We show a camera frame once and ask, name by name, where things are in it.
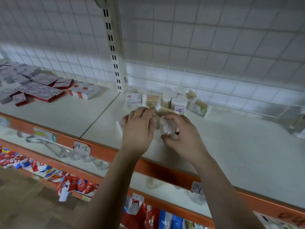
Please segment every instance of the white tiled wall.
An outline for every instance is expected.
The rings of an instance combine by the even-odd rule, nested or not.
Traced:
[[[115,82],[93,0],[0,0],[0,55],[81,81]]]
[[[305,105],[305,0],[119,0],[119,11],[129,86],[188,86],[220,110],[273,117]]]

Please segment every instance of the white shelf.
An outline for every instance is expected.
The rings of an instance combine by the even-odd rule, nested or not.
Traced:
[[[82,162],[82,160],[72,161],[70,158],[58,158],[54,153],[52,153],[46,146],[43,144],[34,144],[27,143],[25,138],[19,138],[16,134],[17,131],[0,126],[0,138],[6,140],[8,142],[17,144],[24,148],[36,151],[40,154],[51,157],[54,160],[61,161],[63,163],[78,167],[87,172],[96,174],[98,176],[104,177],[108,170],[100,171],[96,168],[96,166],[92,162]],[[170,202],[176,204],[182,208],[186,208],[192,210],[194,212],[206,215],[211,217],[210,210],[208,208],[207,203],[203,205],[198,205],[193,203],[189,196],[187,195],[187,190],[185,189],[176,189],[173,185],[168,184],[166,182],[162,182],[162,185],[156,189],[149,189],[146,186],[146,176],[140,173],[134,172],[132,175],[132,180],[130,183],[130,187],[136,189],[138,191],[144,192],[148,195],[156,197],[158,199],[162,199],[166,202]]]
[[[120,94],[82,138],[120,148],[115,122],[130,111]],[[288,204],[305,208],[305,140],[290,135],[279,124],[237,114],[212,111],[207,119],[186,111],[209,153],[231,183]],[[191,164],[169,150],[159,130],[144,158],[164,166],[196,173]]]
[[[17,86],[17,83],[2,84],[1,88],[13,89]],[[114,89],[100,87],[90,100],[66,94],[51,103],[34,100],[17,107],[10,102],[0,105],[0,112],[80,137],[117,95]]]

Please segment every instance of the forearm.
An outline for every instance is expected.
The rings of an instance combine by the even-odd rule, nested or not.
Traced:
[[[194,166],[217,229],[264,228],[208,152]]]
[[[119,228],[132,173],[139,158],[119,151],[77,228]]]

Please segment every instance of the finger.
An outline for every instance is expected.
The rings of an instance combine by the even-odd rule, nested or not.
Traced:
[[[137,108],[137,110],[135,111],[135,114],[133,115],[132,118],[140,118],[143,114],[143,112],[146,110],[147,108],[145,107],[139,107]]]
[[[181,115],[181,117],[185,120],[186,123],[191,124],[192,122],[190,121],[189,118],[187,118],[185,115]]]
[[[129,115],[126,115],[126,116],[124,116],[124,117],[122,118],[122,126],[123,126],[123,128],[125,127],[125,125],[126,125],[127,122],[128,122],[128,117],[129,117]]]
[[[178,143],[179,141],[178,140],[174,140],[172,139],[170,136],[168,135],[161,135],[161,139],[164,141],[164,143],[173,148],[174,150],[176,150],[176,148],[178,147]]]
[[[135,114],[135,110],[131,111],[128,116],[128,120],[131,120],[133,118],[134,114]]]
[[[155,119],[151,118],[149,120],[149,125],[148,125],[148,135],[152,138],[153,138],[154,131],[155,131]]]
[[[150,119],[153,116],[154,112],[155,112],[154,109],[145,109],[145,111],[143,112],[142,118]]]
[[[169,114],[164,117],[166,120],[174,120],[179,128],[186,124],[185,120],[178,114]]]

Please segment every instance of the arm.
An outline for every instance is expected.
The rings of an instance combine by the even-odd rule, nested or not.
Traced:
[[[216,228],[264,229],[208,153],[190,120],[176,114],[168,115],[167,119],[173,119],[177,123],[179,137],[177,140],[166,135],[161,137],[168,146],[195,167]]]
[[[76,228],[119,228],[132,173],[153,140],[154,111],[138,108],[125,116],[121,149]]]

